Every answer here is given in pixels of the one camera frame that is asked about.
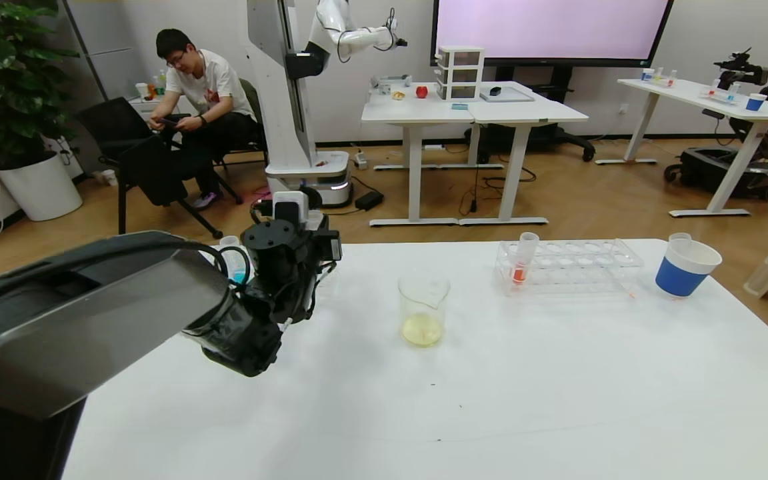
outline black chair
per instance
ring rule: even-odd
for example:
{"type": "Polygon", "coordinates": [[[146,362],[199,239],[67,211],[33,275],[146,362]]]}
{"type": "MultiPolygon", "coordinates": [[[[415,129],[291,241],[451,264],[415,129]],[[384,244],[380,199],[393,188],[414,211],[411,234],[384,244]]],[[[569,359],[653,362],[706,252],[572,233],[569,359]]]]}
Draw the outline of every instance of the black chair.
{"type": "Polygon", "coordinates": [[[225,172],[227,172],[227,167],[229,165],[244,165],[247,163],[257,163],[260,161],[264,161],[266,165],[269,164],[269,150],[268,150],[268,145],[266,145],[265,143],[265,128],[263,127],[263,110],[262,110],[262,107],[260,107],[259,105],[259,94],[257,93],[257,89],[253,88],[253,85],[251,85],[251,82],[247,81],[246,79],[239,79],[239,83],[241,84],[241,90],[245,91],[245,97],[247,97],[248,103],[251,104],[251,109],[253,110],[253,114],[256,115],[259,128],[256,135],[254,135],[253,137],[250,137],[250,139],[236,139],[235,144],[229,150],[224,152],[219,157],[213,159],[215,161],[215,164],[222,166],[225,172]],[[263,160],[226,162],[224,159],[226,155],[241,154],[241,153],[248,153],[248,152],[263,152],[263,160]]]}
{"type": "MultiPolygon", "coordinates": [[[[216,230],[186,202],[189,192],[183,185],[183,180],[192,179],[204,166],[213,166],[208,150],[171,150],[160,137],[153,135],[122,152],[118,162],[122,170],[144,192],[150,203],[168,207],[176,201],[213,234],[213,238],[223,237],[222,231],[216,230]]],[[[241,198],[235,195],[225,180],[217,173],[215,176],[219,179],[221,186],[237,198],[237,204],[241,203],[241,198]]]]}
{"type": "MultiPolygon", "coordinates": [[[[136,177],[131,175],[128,168],[120,161],[120,155],[136,145],[140,145],[146,139],[158,139],[162,145],[165,145],[165,154],[170,155],[176,152],[171,152],[167,143],[163,142],[159,136],[154,134],[152,130],[141,118],[138,113],[125,98],[119,97],[113,100],[104,101],[99,105],[85,109],[82,112],[76,114],[76,119],[85,126],[88,133],[94,137],[97,141],[97,145],[100,147],[100,152],[103,156],[100,157],[100,162],[109,165],[117,172],[118,177],[118,232],[119,234],[126,233],[126,192],[132,187],[138,185],[136,177]]],[[[182,147],[178,143],[171,142],[172,145],[182,147]]],[[[196,155],[203,155],[202,152],[198,152],[196,155]]],[[[163,164],[157,164],[157,170],[161,171],[166,166],[163,164]]],[[[231,194],[237,204],[241,204],[243,200],[239,197],[229,185],[223,181],[219,174],[215,174],[219,178],[219,182],[231,194]]],[[[158,205],[165,205],[171,203],[158,203],[158,205]]],[[[200,215],[196,215],[198,221],[204,224],[204,220],[200,215]]],[[[207,230],[212,232],[214,228],[207,227],[207,230]]]]}

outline white robot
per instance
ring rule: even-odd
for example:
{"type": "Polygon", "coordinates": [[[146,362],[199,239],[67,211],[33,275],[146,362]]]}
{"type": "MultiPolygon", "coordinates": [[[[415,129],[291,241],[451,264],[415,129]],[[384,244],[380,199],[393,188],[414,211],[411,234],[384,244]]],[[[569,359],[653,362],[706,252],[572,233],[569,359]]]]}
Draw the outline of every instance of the white robot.
{"type": "Polygon", "coordinates": [[[253,65],[262,107],[273,192],[307,186],[324,207],[351,201],[348,152],[317,151],[311,128],[305,78],[323,72],[332,55],[342,63],[374,47],[390,51],[408,45],[396,34],[394,9],[383,27],[355,27],[348,0],[319,0],[310,39],[296,48],[293,0],[247,0],[247,38],[241,40],[253,65]]]}

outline yellow liquid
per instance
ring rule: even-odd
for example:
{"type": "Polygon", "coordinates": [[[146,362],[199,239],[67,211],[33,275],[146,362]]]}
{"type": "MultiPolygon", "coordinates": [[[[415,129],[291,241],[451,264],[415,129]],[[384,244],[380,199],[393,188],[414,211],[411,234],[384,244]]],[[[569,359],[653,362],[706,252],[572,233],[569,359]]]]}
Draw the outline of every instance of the yellow liquid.
{"type": "Polygon", "coordinates": [[[443,326],[427,313],[414,313],[402,324],[402,337],[418,347],[430,347],[443,335],[443,326]]]}

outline blue and white cup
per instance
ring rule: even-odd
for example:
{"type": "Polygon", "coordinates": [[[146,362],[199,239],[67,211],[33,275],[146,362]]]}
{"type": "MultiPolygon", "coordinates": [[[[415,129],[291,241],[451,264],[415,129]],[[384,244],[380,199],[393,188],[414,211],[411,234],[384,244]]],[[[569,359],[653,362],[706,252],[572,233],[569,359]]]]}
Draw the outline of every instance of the blue and white cup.
{"type": "Polygon", "coordinates": [[[750,94],[749,103],[746,104],[746,110],[757,112],[758,110],[760,110],[760,107],[763,106],[764,101],[766,101],[766,95],[763,95],[760,93],[750,94]]]}
{"type": "Polygon", "coordinates": [[[656,273],[656,285],[675,297],[688,297],[713,270],[722,264],[722,255],[688,233],[668,237],[668,248],[656,273]]]}

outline potted plant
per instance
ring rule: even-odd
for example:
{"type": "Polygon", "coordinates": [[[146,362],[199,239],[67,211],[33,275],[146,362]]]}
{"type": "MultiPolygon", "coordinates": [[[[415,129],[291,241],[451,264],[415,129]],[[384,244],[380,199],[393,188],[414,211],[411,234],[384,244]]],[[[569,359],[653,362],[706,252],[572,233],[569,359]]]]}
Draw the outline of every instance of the potted plant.
{"type": "Polygon", "coordinates": [[[54,63],[79,54],[47,48],[43,36],[52,30],[37,22],[56,16],[56,5],[0,2],[0,179],[33,221],[66,215],[82,204],[61,159],[43,142],[74,136],[64,127],[61,86],[67,74],[54,63]]]}

